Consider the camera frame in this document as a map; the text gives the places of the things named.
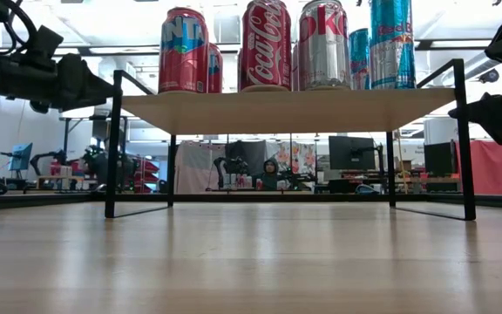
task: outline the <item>ceiling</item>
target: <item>ceiling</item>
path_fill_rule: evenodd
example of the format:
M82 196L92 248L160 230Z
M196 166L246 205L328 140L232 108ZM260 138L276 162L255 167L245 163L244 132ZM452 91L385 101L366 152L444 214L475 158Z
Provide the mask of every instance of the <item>ceiling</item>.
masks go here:
M502 24L502 3L492 4L496 0L412 0L413 28L416 40L422 39L491 39ZM85 58L93 72L112 79L115 69L131 66L136 77L150 89L157 91L161 24L166 13L174 6L186 6L199 10L205 16L211 42L236 50L241 37L241 16L248 1L241 0L159 0L138 2L135 0L84 0L82 3L63 3L58 0L24 0L22 8L31 17L36 26L44 24L64 37L63 47L93 47L96 52L117 52L113 46L154 45L150 48L121 48L120 50L146 51L154 53L148 56L133 56L125 53L121 56L103 56ZM292 20L298 19L303 5L307 1L284 1ZM348 14L349 30L354 31L370 25L369 1L364 0L361 7L356 0L342 0ZM297 38L296 23L293 23L292 37ZM13 24L21 38L28 35L19 19ZM1 36L2 46L10 43L6 34ZM442 47L454 47L458 41L441 41ZM417 79L421 80L434 72L451 58L463 58L468 61L481 51L447 50L416 51ZM236 91L236 56L223 53L224 91ZM482 85L468 83L468 99L479 99L488 90L502 91L501 79L495 84ZM125 94L141 94L134 86L125 86ZM450 104L435 111L432 115L445 115L454 107ZM423 120L414 121L405 128L419 129Z

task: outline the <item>blue can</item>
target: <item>blue can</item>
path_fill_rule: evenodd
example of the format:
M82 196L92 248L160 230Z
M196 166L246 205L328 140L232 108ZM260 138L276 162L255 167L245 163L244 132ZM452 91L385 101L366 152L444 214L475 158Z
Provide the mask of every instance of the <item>blue can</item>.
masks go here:
M416 88L411 0L371 1L371 88Z
M370 89L370 34L367 29L349 34L349 51L352 90Z

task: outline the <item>person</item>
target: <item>person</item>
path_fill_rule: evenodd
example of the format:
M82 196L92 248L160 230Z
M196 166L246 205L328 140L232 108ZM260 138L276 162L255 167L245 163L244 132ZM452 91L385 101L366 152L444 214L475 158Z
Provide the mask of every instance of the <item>person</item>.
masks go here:
M256 179L262 181L263 191L275 191L278 189L278 162L271 158L262 166L264 173L258 175Z

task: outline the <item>wooden shelf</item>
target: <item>wooden shelf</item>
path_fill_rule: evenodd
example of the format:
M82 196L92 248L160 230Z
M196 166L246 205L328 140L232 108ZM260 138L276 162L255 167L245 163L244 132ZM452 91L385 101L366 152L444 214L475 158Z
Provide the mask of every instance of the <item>wooden shelf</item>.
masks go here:
M171 134L389 132L454 101L451 88L167 93L122 108Z

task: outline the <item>red curtain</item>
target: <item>red curtain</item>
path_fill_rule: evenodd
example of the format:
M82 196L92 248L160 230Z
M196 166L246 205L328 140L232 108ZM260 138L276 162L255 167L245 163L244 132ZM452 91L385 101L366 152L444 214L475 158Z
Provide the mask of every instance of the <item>red curtain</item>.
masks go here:
M461 173L460 148L457 145L458 171ZM502 195L502 146L493 141L470 142L474 192L480 195Z

